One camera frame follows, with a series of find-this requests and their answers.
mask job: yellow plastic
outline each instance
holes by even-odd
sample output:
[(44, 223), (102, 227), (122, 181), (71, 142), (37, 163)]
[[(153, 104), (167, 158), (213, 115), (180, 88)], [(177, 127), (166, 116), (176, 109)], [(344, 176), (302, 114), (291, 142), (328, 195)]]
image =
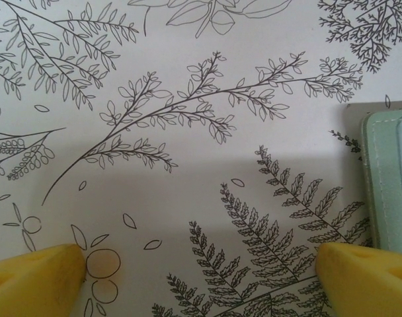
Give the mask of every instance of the yellow plastic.
[(338, 317), (402, 317), (402, 254), (325, 243), (315, 269)]
[(68, 317), (84, 278), (75, 244), (0, 261), (0, 317)]

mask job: green leather cover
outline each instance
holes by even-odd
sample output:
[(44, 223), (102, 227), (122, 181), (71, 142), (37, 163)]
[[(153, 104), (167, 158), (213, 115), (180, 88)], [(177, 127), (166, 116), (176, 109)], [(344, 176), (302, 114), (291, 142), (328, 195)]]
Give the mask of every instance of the green leather cover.
[(362, 142), (374, 246), (402, 253), (402, 110), (366, 117)]

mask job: white paper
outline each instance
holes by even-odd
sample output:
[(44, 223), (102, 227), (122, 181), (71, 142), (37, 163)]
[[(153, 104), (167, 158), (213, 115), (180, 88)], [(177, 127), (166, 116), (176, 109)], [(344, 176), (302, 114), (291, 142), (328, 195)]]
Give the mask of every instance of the white paper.
[(346, 106), (402, 100), (401, 37), (402, 1), (0, 0), (0, 260), (78, 243), (72, 316), (333, 316)]

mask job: yellow object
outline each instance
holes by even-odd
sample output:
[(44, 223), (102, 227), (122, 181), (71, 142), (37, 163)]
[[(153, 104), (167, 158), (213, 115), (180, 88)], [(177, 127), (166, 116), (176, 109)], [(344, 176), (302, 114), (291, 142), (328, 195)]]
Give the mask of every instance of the yellow object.
[(338, 317), (402, 317), (402, 254), (325, 243), (315, 269)]
[(75, 244), (0, 261), (0, 317), (68, 317), (84, 278)]

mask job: mint green case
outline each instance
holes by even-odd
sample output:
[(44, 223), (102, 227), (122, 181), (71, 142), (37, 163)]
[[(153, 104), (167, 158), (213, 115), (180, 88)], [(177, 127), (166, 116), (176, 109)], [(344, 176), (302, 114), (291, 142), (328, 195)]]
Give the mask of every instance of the mint green case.
[(374, 246), (402, 253), (402, 110), (366, 117), (362, 143)]

